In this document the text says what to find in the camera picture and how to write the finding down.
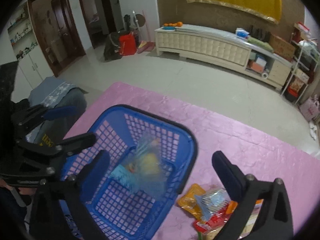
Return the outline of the operator left hand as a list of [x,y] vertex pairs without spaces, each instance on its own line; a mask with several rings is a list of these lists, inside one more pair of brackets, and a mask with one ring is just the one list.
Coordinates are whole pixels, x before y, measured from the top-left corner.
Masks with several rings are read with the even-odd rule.
[[29,190],[27,188],[16,189],[8,185],[3,179],[1,179],[1,187],[4,187],[11,192],[20,207],[26,207],[31,204],[31,196],[34,194],[32,190]]

